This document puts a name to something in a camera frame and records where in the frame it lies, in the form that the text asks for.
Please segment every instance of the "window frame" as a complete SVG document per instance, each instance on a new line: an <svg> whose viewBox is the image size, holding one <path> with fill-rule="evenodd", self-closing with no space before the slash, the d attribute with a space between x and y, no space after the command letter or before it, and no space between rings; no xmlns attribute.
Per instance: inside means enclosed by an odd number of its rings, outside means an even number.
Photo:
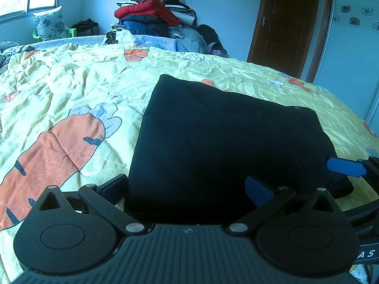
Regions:
<svg viewBox="0 0 379 284"><path fill-rule="evenodd" d="M43 7L32 8L32 9L29 8L29 4L30 4L30 0L27 0L26 10L20 10L18 12L9 13L9 14L5 14L5 15L0 16L0 24L5 23L5 22L10 22L10 21L13 21L16 19L31 16L36 11L43 12L46 10L54 9L58 6L59 0L55 0L54 5L52 5L52 6L43 6Z"/></svg>

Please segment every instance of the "yellow comforter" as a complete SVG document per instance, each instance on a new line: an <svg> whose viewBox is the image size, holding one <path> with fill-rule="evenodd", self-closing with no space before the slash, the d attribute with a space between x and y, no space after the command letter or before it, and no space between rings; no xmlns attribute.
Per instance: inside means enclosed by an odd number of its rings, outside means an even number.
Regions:
<svg viewBox="0 0 379 284"><path fill-rule="evenodd" d="M367 159L379 151L378 137L333 94L267 67L122 44L66 44L15 55L0 75L1 283L22 272L13 238L46 186L76 191L129 173L142 116L161 74L309 107L339 157ZM354 192L337 200L343 210L378 198L364 180L351 180Z"/></svg>

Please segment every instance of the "door handle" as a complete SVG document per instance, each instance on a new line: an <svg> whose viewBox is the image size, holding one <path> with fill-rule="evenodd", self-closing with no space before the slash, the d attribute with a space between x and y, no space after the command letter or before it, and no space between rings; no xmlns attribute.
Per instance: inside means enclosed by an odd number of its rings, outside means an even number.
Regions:
<svg viewBox="0 0 379 284"><path fill-rule="evenodd" d="M267 22L271 22L271 21L268 20L266 17L263 17L262 26L265 27Z"/></svg>

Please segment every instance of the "door panel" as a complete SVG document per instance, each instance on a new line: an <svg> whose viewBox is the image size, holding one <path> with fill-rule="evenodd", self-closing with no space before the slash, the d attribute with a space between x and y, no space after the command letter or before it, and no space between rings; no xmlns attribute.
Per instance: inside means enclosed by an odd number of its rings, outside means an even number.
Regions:
<svg viewBox="0 0 379 284"><path fill-rule="evenodd" d="M318 0L263 0L248 62L299 77L308 52Z"/></svg>

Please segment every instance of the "window sill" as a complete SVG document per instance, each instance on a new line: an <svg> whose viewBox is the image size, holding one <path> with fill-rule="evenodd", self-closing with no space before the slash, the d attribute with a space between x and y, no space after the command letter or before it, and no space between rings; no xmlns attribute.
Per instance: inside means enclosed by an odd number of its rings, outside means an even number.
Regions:
<svg viewBox="0 0 379 284"><path fill-rule="evenodd" d="M16 13L12 13L12 14L2 15L2 16L0 16L0 24L12 22L14 20L18 20L18 19L22 19L22 18L26 18L26 17L31 17L31 16L33 16L34 13L45 12L47 10L52 10L54 8L55 8L55 6L44 8L44 9L30 10L29 12L20 11L20 12L16 12Z"/></svg>

